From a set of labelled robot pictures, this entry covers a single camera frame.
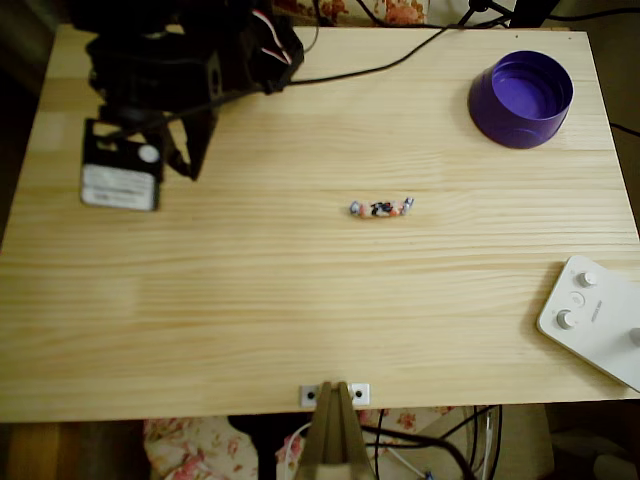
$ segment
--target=floral cushion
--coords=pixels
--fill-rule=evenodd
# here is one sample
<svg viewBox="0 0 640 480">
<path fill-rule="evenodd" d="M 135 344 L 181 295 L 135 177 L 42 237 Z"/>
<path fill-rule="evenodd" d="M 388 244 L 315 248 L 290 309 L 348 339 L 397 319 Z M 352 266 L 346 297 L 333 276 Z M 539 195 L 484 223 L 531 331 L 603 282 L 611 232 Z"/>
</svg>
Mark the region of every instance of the floral cushion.
<svg viewBox="0 0 640 480">
<path fill-rule="evenodd" d="M 381 20 L 395 24 L 427 23 L 429 0 L 363 0 Z M 373 22 L 356 0 L 319 0 L 322 15 L 335 25 L 371 26 Z M 300 23 L 315 23 L 312 0 L 274 0 L 277 13 Z"/>
<path fill-rule="evenodd" d="M 452 407 L 385 410 L 382 427 L 416 433 L 452 410 Z M 358 413 L 362 425 L 377 426 L 380 410 Z M 304 438 L 298 436 L 285 465 L 285 447 L 276 452 L 277 477 L 284 478 L 284 469 L 297 468 L 304 449 Z M 365 442 L 375 441 L 375 435 L 365 433 Z M 401 443 L 384 440 L 385 443 Z M 165 480 L 255 480 L 258 456 L 251 438 L 233 428 L 227 417 L 163 418 L 145 422 L 144 446 L 154 470 Z M 373 448 L 369 448 L 373 460 Z"/>
</svg>

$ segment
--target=wooden table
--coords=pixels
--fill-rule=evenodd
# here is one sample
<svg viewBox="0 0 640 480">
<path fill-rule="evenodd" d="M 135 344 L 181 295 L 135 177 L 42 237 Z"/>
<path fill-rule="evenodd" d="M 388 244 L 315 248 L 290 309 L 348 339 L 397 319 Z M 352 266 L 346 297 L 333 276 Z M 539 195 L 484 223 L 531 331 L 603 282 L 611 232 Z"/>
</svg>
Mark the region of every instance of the wooden table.
<svg viewBox="0 0 640 480">
<path fill-rule="evenodd" d="M 323 29 L 298 78 L 432 34 Z M 640 281 L 586 34 L 447 32 L 390 71 L 228 105 L 201 179 L 168 171 L 157 213 L 80 204 L 89 38 L 58 32 L 0 257 L 0 421 L 289 411 L 325 380 L 370 383 L 373 407 L 638 396 L 535 327 L 572 254 Z M 517 49 L 575 84 L 523 151 L 466 106 Z M 407 195 L 407 217 L 346 213 Z"/>
</svg>

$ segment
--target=black cable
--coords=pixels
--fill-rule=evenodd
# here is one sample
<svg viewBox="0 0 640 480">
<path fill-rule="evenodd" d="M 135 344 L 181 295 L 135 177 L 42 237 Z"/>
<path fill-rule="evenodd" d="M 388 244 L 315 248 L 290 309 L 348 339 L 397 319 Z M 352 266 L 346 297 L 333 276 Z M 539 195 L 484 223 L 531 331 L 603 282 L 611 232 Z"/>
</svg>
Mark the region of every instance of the black cable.
<svg viewBox="0 0 640 480">
<path fill-rule="evenodd" d="M 498 407 L 498 439 L 496 440 L 496 453 L 493 456 L 493 465 L 489 473 L 489 480 L 493 480 L 498 468 L 498 459 L 500 458 L 500 445 L 502 443 L 502 405 Z"/>
<path fill-rule="evenodd" d="M 467 13 L 465 13 L 462 18 L 460 19 L 460 21 L 458 22 L 458 25 L 460 25 L 461 27 L 464 27 L 465 23 L 467 23 L 469 21 L 469 19 L 471 18 L 471 16 L 476 13 L 476 11 L 473 8 L 470 8 L 469 10 L 467 10 Z"/>
<path fill-rule="evenodd" d="M 441 435 L 439 438 L 441 440 L 444 440 L 444 439 L 450 437 L 455 432 L 457 432 L 462 427 L 464 427 L 467 423 L 471 422 L 472 420 L 476 420 L 477 421 L 478 417 L 484 415 L 485 413 L 487 413 L 489 410 L 491 410 L 493 408 L 496 408 L 496 406 L 495 405 L 491 405 L 489 407 L 484 407 L 484 408 L 478 410 L 473 415 L 470 415 L 469 417 L 465 418 L 464 421 L 460 422 L 458 425 L 456 425 L 455 427 L 453 427 L 450 430 L 448 430 L 444 435 Z M 373 446 L 375 446 L 375 443 L 367 443 L 367 447 L 373 447 Z M 382 446 L 382 447 L 391 447 L 391 448 L 399 448 L 399 449 L 425 448 L 424 444 L 419 442 L 419 441 L 418 441 L 418 443 L 400 444 L 400 445 L 381 443 L 380 446 Z"/>
<path fill-rule="evenodd" d="M 630 128 L 625 127 L 624 125 L 620 125 L 619 123 L 609 123 L 613 128 L 617 128 L 618 130 L 622 130 L 629 135 L 635 135 L 636 137 L 640 137 L 640 132 L 636 132 L 635 130 L 631 130 Z"/>
<path fill-rule="evenodd" d="M 483 413 L 488 412 L 489 410 L 491 410 L 492 408 L 496 408 L 495 405 L 491 405 L 490 407 L 485 407 L 485 408 L 481 408 L 478 413 L 475 413 L 473 415 L 471 415 L 470 417 L 466 418 L 463 422 L 459 423 L 458 425 L 456 425 L 455 427 L 453 427 L 452 429 L 450 429 L 447 433 L 445 433 L 444 435 L 441 435 L 440 438 L 447 438 L 450 437 L 451 435 L 453 435 L 455 432 L 457 432 L 458 430 L 460 430 L 462 427 L 464 427 L 467 423 L 469 423 L 470 421 L 472 421 L 474 418 L 477 419 L 480 415 L 482 415 Z"/>
<path fill-rule="evenodd" d="M 474 25 L 474 27 L 485 29 L 485 28 L 493 28 L 498 25 L 502 25 L 503 27 L 507 28 L 507 25 L 505 25 L 505 23 L 508 22 L 509 20 L 511 20 L 511 18 L 508 17 L 507 15 L 500 15 L 499 17 L 494 18 L 493 20 L 487 20 L 486 22 L 478 23 Z"/>
<path fill-rule="evenodd" d="M 415 47 L 413 50 L 411 50 L 409 53 L 407 53 L 403 57 L 399 58 L 398 60 L 394 60 L 393 62 L 388 63 L 386 65 L 382 65 L 381 67 L 368 68 L 366 70 L 359 70 L 351 73 L 341 73 L 339 75 L 333 75 L 331 77 L 307 78 L 304 80 L 294 80 L 290 82 L 289 85 L 292 85 L 292 86 L 311 85 L 314 83 L 332 82 L 334 80 L 344 80 L 345 78 L 359 77 L 361 75 L 368 75 L 370 73 L 376 73 L 376 72 L 381 72 L 383 70 L 388 70 L 390 68 L 395 67 L 396 65 L 400 65 L 402 62 L 404 62 L 405 60 L 410 58 L 412 55 L 417 53 L 420 49 L 425 47 L 429 42 L 432 42 L 433 40 L 435 40 L 438 36 L 442 35 L 448 29 L 449 27 L 442 27 L 439 32 L 436 32 L 433 36 L 431 36 L 430 38 L 427 38 L 424 42 L 422 42 L 420 45 Z"/>
<path fill-rule="evenodd" d="M 313 11 L 316 15 L 316 33 L 313 36 L 313 41 L 311 45 L 304 49 L 304 53 L 309 53 L 313 47 L 316 46 L 316 42 L 318 41 L 318 35 L 320 35 L 320 22 L 322 21 L 322 15 L 320 15 L 320 5 L 318 4 L 320 0 L 313 0 Z"/>
<path fill-rule="evenodd" d="M 375 452 L 373 454 L 374 463 L 376 465 L 376 478 L 380 480 L 380 472 L 378 470 L 378 447 L 380 446 L 380 434 L 382 432 L 382 419 L 384 418 L 384 409 L 380 409 L 378 417 L 378 433 L 376 433 Z"/>
<path fill-rule="evenodd" d="M 614 8 L 613 10 L 605 10 L 603 12 L 588 13 L 586 15 L 575 15 L 572 17 L 564 17 L 561 15 L 549 15 L 549 20 L 558 22 L 578 22 L 580 20 L 591 20 L 592 18 L 608 17 L 610 15 L 620 15 L 623 13 L 640 13 L 639 7 Z"/>
<path fill-rule="evenodd" d="M 460 450 L 458 450 L 453 444 L 447 442 L 446 440 L 434 437 L 426 437 L 422 435 L 412 435 L 409 433 L 396 432 L 393 430 L 386 430 L 384 428 L 374 428 L 366 425 L 362 426 L 362 430 L 365 432 L 381 434 L 387 437 L 398 438 L 400 440 L 406 440 L 409 442 L 419 442 L 424 445 L 424 448 L 436 447 L 446 450 L 458 464 L 458 467 L 462 471 L 464 480 L 476 480 L 473 471 L 467 464 L 464 456 L 460 453 Z"/>
<path fill-rule="evenodd" d="M 476 461 L 476 450 L 478 449 L 478 407 L 473 406 L 473 443 L 471 445 L 471 457 L 469 458 L 469 466 L 473 469 Z"/>
</svg>

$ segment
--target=white plastic device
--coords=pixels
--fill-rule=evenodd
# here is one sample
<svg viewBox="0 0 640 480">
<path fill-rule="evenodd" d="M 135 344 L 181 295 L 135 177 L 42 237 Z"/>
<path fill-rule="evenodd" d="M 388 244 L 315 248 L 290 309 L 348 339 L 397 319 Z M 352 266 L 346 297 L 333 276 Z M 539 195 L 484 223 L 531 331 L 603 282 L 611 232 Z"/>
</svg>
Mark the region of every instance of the white plastic device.
<svg viewBox="0 0 640 480">
<path fill-rule="evenodd" d="M 538 328 L 640 392 L 640 288 L 576 255 L 567 260 Z"/>
</svg>

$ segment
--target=purple container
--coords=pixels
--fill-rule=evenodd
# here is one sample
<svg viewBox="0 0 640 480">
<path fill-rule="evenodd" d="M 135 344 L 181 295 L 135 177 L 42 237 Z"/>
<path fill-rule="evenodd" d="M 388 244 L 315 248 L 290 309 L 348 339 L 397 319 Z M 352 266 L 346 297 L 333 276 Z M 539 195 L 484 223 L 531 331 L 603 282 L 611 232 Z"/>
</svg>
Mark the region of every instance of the purple container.
<svg viewBox="0 0 640 480">
<path fill-rule="evenodd" d="M 492 140 L 531 148 L 555 135 L 572 98 L 571 78 L 558 62 L 542 53 L 520 51 L 474 79 L 469 112 Z"/>
</svg>

